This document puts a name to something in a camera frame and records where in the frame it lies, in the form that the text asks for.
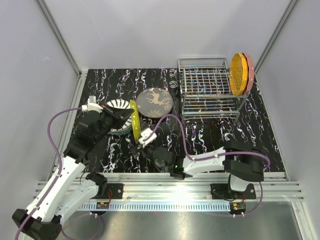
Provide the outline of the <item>white blue striped plate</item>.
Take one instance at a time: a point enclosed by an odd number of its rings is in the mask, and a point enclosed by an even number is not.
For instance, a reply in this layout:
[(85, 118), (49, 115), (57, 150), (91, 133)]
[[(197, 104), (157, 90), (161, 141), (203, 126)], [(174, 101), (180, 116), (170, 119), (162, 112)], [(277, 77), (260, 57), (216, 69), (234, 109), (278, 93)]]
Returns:
[[(130, 109), (131, 108), (130, 102), (127, 100), (123, 100), (123, 99), (113, 99), (113, 100), (108, 101), (106, 104), (112, 108), (117, 108), (117, 109)], [(132, 118), (131, 117), (129, 117), (127, 119), (127, 121), (122, 126), (122, 128), (112, 129), (111, 131), (121, 131), (125, 128), (128, 128), (129, 126), (132, 126)]]

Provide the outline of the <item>green dotted plate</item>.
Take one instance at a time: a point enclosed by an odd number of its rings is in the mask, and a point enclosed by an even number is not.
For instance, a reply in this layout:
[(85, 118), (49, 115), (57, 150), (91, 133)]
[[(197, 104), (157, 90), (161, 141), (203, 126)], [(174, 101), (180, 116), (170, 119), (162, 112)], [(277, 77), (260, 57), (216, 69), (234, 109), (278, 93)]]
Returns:
[(130, 100), (130, 108), (133, 110), (131, 114), (131, 122), (132, 122), (132, 130), (135, 142), (139, 143), (139, 138), (141, 134), (141, 125), (140, 125), (140, 117), (138, 112), (138, 105), (136, 101)]

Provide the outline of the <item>orange dotted plate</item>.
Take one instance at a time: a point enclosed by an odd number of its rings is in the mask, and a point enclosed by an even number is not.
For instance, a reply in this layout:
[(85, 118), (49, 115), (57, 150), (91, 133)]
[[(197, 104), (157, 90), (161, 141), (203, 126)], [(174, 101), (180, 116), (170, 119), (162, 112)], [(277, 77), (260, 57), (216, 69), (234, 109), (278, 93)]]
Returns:
[(248, 63), (243, 53), (236, 53), (229, 68), (229, 84), (234, 96), (241, 96), (248, 83)]

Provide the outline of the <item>pink dotted plate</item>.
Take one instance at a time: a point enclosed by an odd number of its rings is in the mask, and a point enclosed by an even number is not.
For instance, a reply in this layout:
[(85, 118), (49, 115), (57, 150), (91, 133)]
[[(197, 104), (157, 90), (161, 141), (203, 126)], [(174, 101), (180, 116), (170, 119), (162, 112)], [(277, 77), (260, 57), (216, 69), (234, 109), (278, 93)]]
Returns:
[(255, 68), (254, 68), (252, 57), (245, 52), (243, 53), (243, 55), (246, 58), (247, 66), (248, 66), (248, 80), (247, 80), (245, 91), (243, 93), (244, 96), (247, 96), (253, 87), (254, 78), (255, 78)]

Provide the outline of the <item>mint green plate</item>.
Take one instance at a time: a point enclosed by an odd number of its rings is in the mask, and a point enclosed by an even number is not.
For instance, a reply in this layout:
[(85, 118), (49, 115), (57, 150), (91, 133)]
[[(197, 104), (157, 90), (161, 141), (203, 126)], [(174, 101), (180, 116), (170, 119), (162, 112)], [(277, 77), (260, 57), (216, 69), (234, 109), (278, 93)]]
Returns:
[(109, 134), (110, 135), (116, 135), (116, 136), (121, 136), (121, 135), (125, 135), (127, 133), (129, 133), (132, 130), (132, 126), (130, 125), (129, 127), (119, 130), (119, 131), (110, 131)]

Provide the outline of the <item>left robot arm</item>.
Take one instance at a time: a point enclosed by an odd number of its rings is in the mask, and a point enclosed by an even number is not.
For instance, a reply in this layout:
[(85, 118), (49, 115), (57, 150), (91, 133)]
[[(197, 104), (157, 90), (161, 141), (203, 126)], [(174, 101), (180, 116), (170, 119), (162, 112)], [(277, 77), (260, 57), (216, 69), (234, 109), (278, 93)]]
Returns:
[(107, 178), (97, 172), (89, 173), (82, 184), (66, 195), (74, 179), (90, 162), (93, 150), (111, 130), (118, 130), (128, 121), (134, 110), (90, 103), (83, 112), (74, 136), (63, 154), (58, 153), (58, 168), (40, 194), (25, 208), (18, 208), (12, 220), (21, 233), (34, 240), (55, 240), (67, 219), (86, 201), (101, 199), (110, 193)]

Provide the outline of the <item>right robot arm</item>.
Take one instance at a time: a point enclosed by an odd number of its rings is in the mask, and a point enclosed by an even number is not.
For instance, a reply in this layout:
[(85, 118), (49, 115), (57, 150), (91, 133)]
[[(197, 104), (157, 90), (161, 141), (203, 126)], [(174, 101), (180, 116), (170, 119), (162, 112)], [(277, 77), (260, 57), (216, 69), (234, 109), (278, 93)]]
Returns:
[(130, 144), (134, 158), (139, 154), (150, 160), (155, 167), (169, 172), (177, 180), (194, 177), (205, 172), (224, 171), (229, 174), (226, 186), (211, 188), (213, 199), (234, 201), (246, 198), (251, 183), (264, 181), (264, 155), (245, 143), (227, 141), (224, 146), (199, 155), (177, 155), (164, 147), (150, 143)]

